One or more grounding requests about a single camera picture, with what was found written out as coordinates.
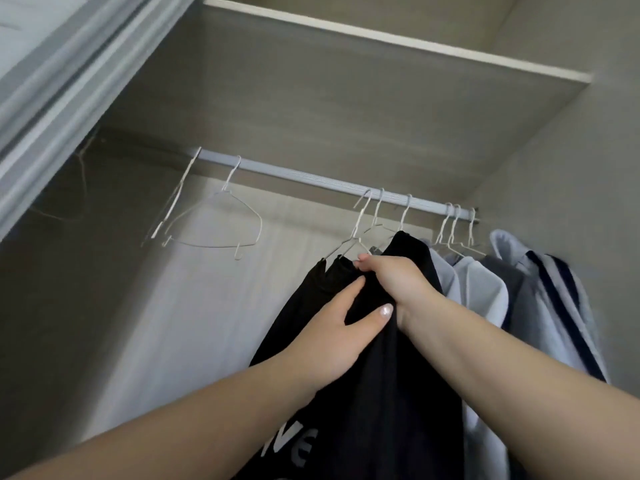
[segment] clothes rod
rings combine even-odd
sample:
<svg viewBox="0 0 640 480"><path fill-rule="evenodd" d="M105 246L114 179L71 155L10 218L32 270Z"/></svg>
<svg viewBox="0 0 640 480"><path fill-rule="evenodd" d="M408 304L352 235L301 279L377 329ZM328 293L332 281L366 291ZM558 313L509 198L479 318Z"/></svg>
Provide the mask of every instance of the clothes rod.
<svg viewBox="0 0 640 480"><path fill-rule="evenodd" d="M211 152L208 150L202 150L198 159L231 167L236 166L236 163L238 162L238 157ZM364 185L350 184L333 178L319 177L318 175L312 175L311 173L283 168L276 165L269 165L268 163L260 163L247 160L245 158L242 159L239 169L252 171L254 173L261 173L270 177L283 178L284 180L291 180L292 182L299 182L301 184L313 185L314 187L334 190L336 192L355 195L358 197L363 195L369 188ZM376 188L372 188L371 190L373 192L373 199L380 199L381 191ZM398 205L400 207L405 207L407 203L407 195L396 194L385 190L382 201ZM447 212L450 214L453 212L450 205L416 197L412 197L411 199L411 208L421 210L423 212L430 212L432 214L439 214L441 216L446 216ZM464 221L471 220L471 212L469 210L462 209L460 212L460 219Z"/></svg>

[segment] navy stripe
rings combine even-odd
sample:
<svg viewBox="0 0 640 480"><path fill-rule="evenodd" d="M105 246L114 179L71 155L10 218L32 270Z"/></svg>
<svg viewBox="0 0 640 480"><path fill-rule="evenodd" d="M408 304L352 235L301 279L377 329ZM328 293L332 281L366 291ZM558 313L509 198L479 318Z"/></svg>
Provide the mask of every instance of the navy stripe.
<svg viewBox="0 0 640 480"><path fill-rule="evenodd" d="M573 304L575 307L580 310L580 296L578 295L578 286L575 284L575 280L573 279L573 275L571 273L571 269L569 269L569 265L555 256L551 256L548 254L547 256L551 257L556 263L556 267L558 268L558 272L560 273L560 277L562 281L564 281L564 286L566 286L567 290L569 290L569 295L571 295L571 299L573 300Z"/></svg>
<svg viewBox="0 0 640 480"><path fill-rule="evenodd" d="M560 297L560 293L558 293L558 291L556 290L554 282L551 279L551 276L549 276L549 273L547 272L544 264L542 264L542 261L540 260L538 255L533 251L528 251L527 257L531 259L531 261L536 266L538 266L538 270L540 272L540 281L542 281L542 284L545 287L549 298L551 299L551 304L553 304L554 309L556 310L556 314L560 317L560 321L563 323L564 328L567 330L569 337L571 338L571 341L575 346L575 349L578 350L578 355L580 355L580 359L587 369L587 372L590 376L595 377L602 382L607 382L607 380L604 379L604 374L602 373L602 370L600 369L596 358L593 356L591 349L580 333L580 330L578 330L578 325L575 324L575 322L571 318L571 315L569 314L569 311L567 311L566 307L564 306L562 298Z"/></svg>

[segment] left hand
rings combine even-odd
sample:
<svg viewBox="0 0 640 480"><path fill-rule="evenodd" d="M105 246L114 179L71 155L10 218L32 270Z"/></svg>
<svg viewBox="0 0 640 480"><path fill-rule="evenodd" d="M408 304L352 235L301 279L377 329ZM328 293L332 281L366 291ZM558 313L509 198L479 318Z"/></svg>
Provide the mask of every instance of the left hand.
<svg viewBox="0 0 640 480"><path fill-rule="evenodd" d="M309 381L314 393L348 371L391 318L393 306L389 304L356 323L344 324L364 282L365 278L361 276L340 291L282 352L291 367Z"/></svg>

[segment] black shirt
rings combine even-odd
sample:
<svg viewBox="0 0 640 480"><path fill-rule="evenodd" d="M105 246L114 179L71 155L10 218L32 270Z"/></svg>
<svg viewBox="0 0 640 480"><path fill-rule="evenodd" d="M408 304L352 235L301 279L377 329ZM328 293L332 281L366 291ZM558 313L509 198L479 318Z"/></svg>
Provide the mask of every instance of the black shirt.
<svg viewBox="0 0 640 480"><path fill-rule="evenodd" d="M398 232L386 255L409 257L440 292L428 247ZM321 260L284 306L252 359L286 348L338 291L362 273L339 257ZM392 298L374 273L345 322L356 322ZM462 479L459 396L397 329L396 313L354 366L287 421L236 478Z"/></svg>

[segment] finger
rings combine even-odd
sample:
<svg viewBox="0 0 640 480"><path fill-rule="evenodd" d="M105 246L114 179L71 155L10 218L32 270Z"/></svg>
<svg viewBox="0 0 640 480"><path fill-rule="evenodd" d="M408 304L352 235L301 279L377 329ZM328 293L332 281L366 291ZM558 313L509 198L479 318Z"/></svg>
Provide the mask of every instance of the finger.
<svg viewBox="0 0 640 480"><path fill-rule="evenodd" d="M363 319L346 327L349 340L358 349L358 353L376 337L391 318L394 307L391 304L380 306Z"/></svg>
<svg viewBox="0 0 640 480"><path fill-rule="evenodd" d="M354 262L354 266L361 271L375 271L380 265L380 259L382 256L370 256L368 254L361 254L358 256L359 261Z"/></svg>
<svg viewBox="0 0 640 480"><path fill-rule="evenodd" d="M340 293L334 296L331 302L329 302L329 306L332 308L332 312L335 314L337 319L344 322L347 312L353 305L353 300L356 299L358 293L362 290L365 281L365 277L360 276L356 281L352 282L345 289L340 291Z"/></svg>

